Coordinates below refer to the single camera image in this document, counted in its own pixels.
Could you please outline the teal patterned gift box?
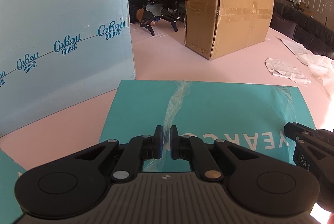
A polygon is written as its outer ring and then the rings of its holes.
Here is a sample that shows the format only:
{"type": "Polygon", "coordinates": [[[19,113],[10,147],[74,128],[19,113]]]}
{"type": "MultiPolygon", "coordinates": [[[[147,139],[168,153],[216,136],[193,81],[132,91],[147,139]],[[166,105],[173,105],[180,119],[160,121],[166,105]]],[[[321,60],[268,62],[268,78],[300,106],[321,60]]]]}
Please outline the teal patterned gift box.
{"type": "MultiPolygon", "coordinates": [[[[175,81],[121,81],[100,140],[121,144],[163,127],[175,81]]],[[[227,140],[275,159],[292,163],[295,142],[284,134],[288,122],[314,127],[297,87],[263,84],[191,82],[190,93],[174,117],[178,133],[212,144],[227,140]]]]}

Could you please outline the clear plastic tape strip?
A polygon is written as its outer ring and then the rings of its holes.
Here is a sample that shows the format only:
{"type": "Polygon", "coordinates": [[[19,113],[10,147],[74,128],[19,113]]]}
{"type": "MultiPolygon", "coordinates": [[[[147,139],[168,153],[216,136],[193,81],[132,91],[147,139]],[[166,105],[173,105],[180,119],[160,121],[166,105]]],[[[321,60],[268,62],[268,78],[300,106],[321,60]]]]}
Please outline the clear plastic tape strip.
{"type": "Polygon", "coordinates": [[[170,97],[167,110],[164,117],[163,134],[162,134],[162,149],[161,157],[159,160],[153,159],[145,165],[144,171],[146,172],[162,172],[168,156],[171,152],[171,128],[173,125],[174,117],[182,107],[184,97],[190,93],[191,81],[181,80],[174,82],[177,88],[174,94],[170,97]]]}

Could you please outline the white wrapping paper pile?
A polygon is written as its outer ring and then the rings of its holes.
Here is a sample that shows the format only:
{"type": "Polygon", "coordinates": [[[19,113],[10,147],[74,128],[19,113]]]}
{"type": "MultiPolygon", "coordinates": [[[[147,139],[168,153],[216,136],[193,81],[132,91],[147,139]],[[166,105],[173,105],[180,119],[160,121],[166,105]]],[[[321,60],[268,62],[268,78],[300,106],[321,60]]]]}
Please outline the white wrapping paper pile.
{"type": "Polygon", "coordinates": [[[286,39],[280,39],[283,44],[307,66],[313,76],[322,82],[323,87],[333,99],[333,59],[306,49],[302,44],[286,39]]]}

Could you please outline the crumpled white paper sheet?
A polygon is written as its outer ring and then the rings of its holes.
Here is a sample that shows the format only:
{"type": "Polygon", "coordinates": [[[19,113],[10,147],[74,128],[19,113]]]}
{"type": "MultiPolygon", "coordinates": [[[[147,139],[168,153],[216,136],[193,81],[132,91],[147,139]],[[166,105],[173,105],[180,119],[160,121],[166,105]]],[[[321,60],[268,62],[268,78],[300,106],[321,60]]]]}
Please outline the crumpled white paper sheet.
{"type": "Polygon", "coordinates": [[[287,78],[297,84],[308,85],[311,83],[303,72],[286,61],[276,58],[268,58],[265,60],[267,70],[277,77],[287,78]]]}

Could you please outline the black sofa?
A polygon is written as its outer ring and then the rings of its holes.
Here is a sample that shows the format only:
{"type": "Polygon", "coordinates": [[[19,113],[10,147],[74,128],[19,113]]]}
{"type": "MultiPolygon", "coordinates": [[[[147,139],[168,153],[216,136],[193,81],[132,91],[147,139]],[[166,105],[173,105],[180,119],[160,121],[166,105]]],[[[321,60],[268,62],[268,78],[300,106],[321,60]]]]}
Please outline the black sofa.
{"type": "Polygon", "coordinates": [[[312,53],[333,59],[333,31],[299,10],[275,2],[270,27],[312,53]]]}

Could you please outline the brown cardboard box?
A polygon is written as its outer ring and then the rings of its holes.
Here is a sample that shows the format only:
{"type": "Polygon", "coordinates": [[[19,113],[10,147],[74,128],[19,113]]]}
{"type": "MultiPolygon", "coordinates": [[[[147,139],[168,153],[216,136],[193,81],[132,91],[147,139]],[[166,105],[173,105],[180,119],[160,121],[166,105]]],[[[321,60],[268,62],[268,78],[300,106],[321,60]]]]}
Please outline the brown cardboard box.
{"type": "Polygon", "coordinates": [[[185,46],[208,60],[265,41],[274,0],[185,0],[185,46]]]}

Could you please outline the light blue tissue carton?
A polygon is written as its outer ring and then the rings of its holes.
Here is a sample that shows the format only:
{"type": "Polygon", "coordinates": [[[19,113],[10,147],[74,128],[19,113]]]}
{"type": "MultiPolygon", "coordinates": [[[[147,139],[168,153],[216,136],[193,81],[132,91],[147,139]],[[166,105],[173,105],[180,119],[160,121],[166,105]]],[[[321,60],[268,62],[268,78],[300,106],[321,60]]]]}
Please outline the light blue tissue carton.
{"type": "Polygon", "coordinates": [[[1,0],[1,135],[134,78],[128,0],[1,0]]]}

